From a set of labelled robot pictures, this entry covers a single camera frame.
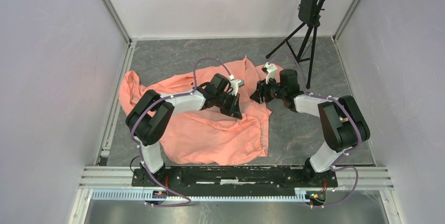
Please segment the salmon pink jacket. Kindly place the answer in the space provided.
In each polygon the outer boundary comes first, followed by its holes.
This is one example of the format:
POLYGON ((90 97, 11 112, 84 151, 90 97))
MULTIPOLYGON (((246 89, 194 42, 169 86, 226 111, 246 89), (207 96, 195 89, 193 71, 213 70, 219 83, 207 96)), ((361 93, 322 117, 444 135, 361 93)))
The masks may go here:
POLYGON ((239 90, 242 119, 223 115, 216 107, 172 116, 160 139, 170 161, 176 164, 239 165, 267 156, 272 112, 266 104, 250 99, 257 82, 266 75, 261 66, 243 58, 223 66, 198 69, 197 83, 210 81, 216 73, 226 76, 228 72, 245 82, 239 90))

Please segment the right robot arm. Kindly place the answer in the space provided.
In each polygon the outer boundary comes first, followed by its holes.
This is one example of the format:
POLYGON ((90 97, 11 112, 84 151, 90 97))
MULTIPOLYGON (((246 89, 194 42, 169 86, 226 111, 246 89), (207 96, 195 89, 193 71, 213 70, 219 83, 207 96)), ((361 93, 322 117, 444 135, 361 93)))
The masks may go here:
POLYGON ((265 64, 261 70, 266 76, 258 81, 251 100, 260 104, 281 100, 292 112, 320 119, 324 143, 303 166, 304 182, 317 186, 341 155, 370 138, 367 122, 351 95, 333 98, 306 93, 300 88, 296 70, 278 70, 271 63, 265 64))

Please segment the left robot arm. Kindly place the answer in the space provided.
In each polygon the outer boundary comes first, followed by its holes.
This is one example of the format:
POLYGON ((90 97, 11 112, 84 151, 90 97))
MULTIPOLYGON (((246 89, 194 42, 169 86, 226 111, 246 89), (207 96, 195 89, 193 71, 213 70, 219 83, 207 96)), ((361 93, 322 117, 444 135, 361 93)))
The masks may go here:
POLYGON ((221 114, 241 119, 239 89, 243 85, 241 79, 233 76, 226 78, 217 73, 209 82, 194 86, 184 93, 159 94, 154 90, 146 91, 125 120, 131 138, 140 150, 146 181, 152 186, 158 186, 165 179, 160 139, 172 116, 215 106, 221 114))

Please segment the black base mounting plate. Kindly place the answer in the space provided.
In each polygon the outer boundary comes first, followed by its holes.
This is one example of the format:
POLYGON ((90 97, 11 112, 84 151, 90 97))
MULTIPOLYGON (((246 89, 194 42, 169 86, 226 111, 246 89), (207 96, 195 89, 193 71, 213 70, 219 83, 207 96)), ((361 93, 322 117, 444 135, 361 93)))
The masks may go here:
POLYGON ((165 166, 154 177, 184 196, 293 196, 296 188, 338 186, 332 171, 302 166, 165 166))

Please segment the black music stand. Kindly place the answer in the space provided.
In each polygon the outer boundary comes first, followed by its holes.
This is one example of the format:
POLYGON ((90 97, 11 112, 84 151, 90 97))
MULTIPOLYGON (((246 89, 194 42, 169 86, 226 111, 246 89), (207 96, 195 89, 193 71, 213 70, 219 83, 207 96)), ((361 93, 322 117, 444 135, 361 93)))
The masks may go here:
POLYGON ((282 42, 280 42, 270 53, 266 55, 269 59, 278 49, 283 45, 287 45, 291 51, 293 58, 298 62, 309 62, 308 77, 306 81, 306 88, 311 87, 312 70, 314 63, 314 55, 317 40, 317 29, 320 26, 320 12, 324 10, 323 5, 326 0, 301 0, 298 6, 298 18, 302 22, 290 35, 288 35, 282 42), (296 54, 289 43, 289 40, 304 26, 308 29, 304 36, 303 42, 296 54))

